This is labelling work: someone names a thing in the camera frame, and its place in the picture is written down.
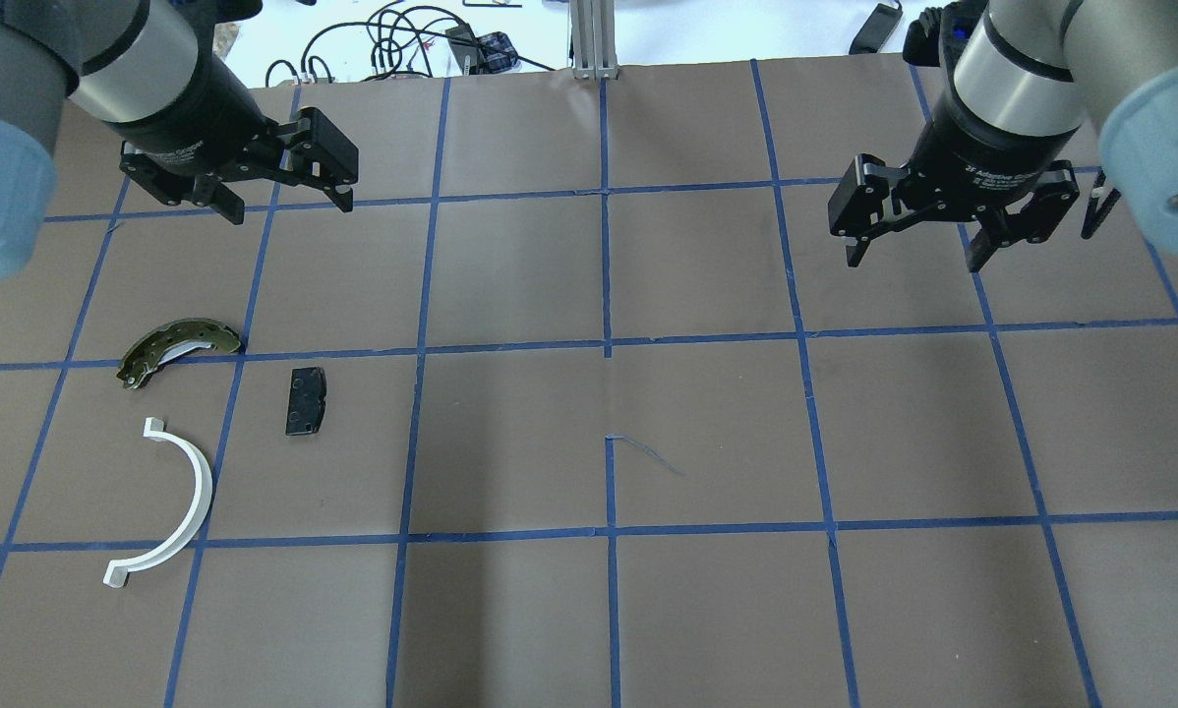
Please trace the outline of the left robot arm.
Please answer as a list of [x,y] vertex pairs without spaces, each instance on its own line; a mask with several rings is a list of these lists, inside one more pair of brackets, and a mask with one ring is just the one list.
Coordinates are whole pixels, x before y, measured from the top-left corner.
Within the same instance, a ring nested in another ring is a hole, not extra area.
[[241,181],[355,207],[359,151],[320,110],[262,113],[214,52],[262,1],[0,1],[0,279],[26,267],[57,188],[64,102],[121,139],[120,170],[164,206],[246,219]]

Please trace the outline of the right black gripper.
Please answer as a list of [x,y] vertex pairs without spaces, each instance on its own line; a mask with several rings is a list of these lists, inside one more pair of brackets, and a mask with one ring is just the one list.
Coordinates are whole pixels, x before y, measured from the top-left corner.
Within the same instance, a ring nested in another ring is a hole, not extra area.
[[[843,243],[847,265],[858,267],[872,241],[913,227],[932,205],[944,203],[944,216],[988,207],[975,217],[979,230],[966,247],[969,273],[979,273],[1002,249],[1047,241],[1078,201],[1074,167],[1048,168],[1076,133],[1076,127],[1055,135],[1007,133],[957,98],[941,98],[909,167],[887,166],[869,153],[853,158],[829,197],[829,233]],[[1030,200],[1010,213],[1006,206],[1028,193]]]

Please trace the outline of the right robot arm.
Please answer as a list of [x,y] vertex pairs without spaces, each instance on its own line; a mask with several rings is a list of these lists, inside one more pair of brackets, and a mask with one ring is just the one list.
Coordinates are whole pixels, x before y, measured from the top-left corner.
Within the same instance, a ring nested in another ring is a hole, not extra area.
[[1060,152],[1085,124],[1107,188],[1085,229],[1124,203],[1178,254],[1178,1],[953,1],[909,24],[904,60],[940,70],[944,90],[904,165],[861,153],[838,184],[829,233],[847,265],[921,221],[975,221],[972,272],[1047,241],[1080,198]]

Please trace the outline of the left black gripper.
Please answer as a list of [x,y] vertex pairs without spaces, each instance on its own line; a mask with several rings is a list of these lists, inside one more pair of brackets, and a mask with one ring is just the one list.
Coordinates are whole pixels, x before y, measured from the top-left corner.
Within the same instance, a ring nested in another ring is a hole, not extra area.
[[355,143],[317,107],[274,123],[220,59],[198,60],[179,95],[121,124],[120,135],[123,173],[163,206],[206,207],[241,225],[246,203],[230,185],[269,180],[319,190],[342,213],[355,210]]

